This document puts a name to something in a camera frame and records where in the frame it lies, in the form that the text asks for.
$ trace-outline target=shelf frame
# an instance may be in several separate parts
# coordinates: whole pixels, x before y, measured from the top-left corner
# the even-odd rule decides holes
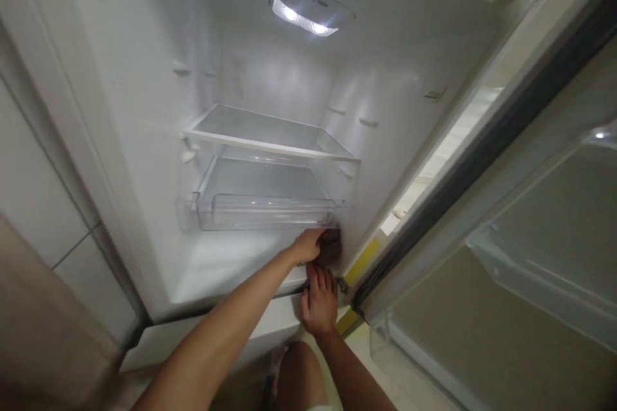
[[[220,134],[214,134],[210,132],[202,132],[201,130],[196,130],[195,128],[206,117],[208,117],[208,114],[210,113],[210,111],[213,110],[216,106],[217,105],[213,105],[205,113],[201,114],[195,121],[190,123],[188,127],[185,130],[183,130],[184,136],[190,139],[211,141],[214,143],[226,144],[227,146],[236,146],[238,148],[248,148],[252,150],[265,151],[265,152],[274,153],[274,154],[289,154],[289,155],[295,155],[299,157],[308,157],[309,159],[328,159],[331,161],[355,162],[357,164],[360,163],[360,159],[353,157],[353,156],[345,156],[345,155],[332,154],[332,153],[326,153],[326,152],[321,152],[321,151],[313,151],[313,150],[308,150],[308,149],[303,149],[303,148],[294,148],[291,146],[285,146],[283,144],[265,143],[263,141],[255,141],[255,140],[249,140],[246,138],[238,138],[238,137],[232,137],[232,136],[227,136],[227,135],[220,135]]]

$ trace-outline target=refrigerator light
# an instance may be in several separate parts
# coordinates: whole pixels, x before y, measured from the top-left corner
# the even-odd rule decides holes
[[[319,35],[320,37],[327,37],[338,30],[338,28],[329,28],[299,15],[281,0],[274,0],[272,2],[272,11],[279,18],[299,26],[315,35]]]

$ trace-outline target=door shelf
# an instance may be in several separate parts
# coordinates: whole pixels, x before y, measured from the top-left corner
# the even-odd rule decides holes
[[[193,140],[261,152],[309,159],[360,162],[321,127],[225,105],[212,106],[183,134]]]
[[[219,146],[186,201],[203,231],[333,228],[354,186],[337,161]]]
[[[532,175],[466,240],[493,280],[617,352],[617,130]]]

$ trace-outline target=crisper drawer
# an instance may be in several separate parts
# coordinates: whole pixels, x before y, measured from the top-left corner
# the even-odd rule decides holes
[[[199,187],[186,199],[204,231],[339,227],[352,206],[357,163],[214,150]]]

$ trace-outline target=refrigerator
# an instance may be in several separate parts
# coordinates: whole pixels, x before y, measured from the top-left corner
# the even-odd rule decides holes
[[[456,284],[431,278],[481,274],[613,371],[614,0],[577,0],[400,229],[363,251],[534,1],[0,0],[0,11],[155,324],[212,307],[302,229],[340,228],[331,268],[368,262],[346,300],[371,325],[375,361],[458,407],[498,409],[486,374],[426,340],[456,323],[405,307],[454,322]],[[597,190],[596,209],[573,185]],[[599,244],[581,263],[589,233]],[[469,266],[448,267],[459,261]],[[281,326],[266,317],[261,335],[290,335],[281,300],[305,280],[290,273],[273,300]],[[432,305],[440,284],[452,299]]]

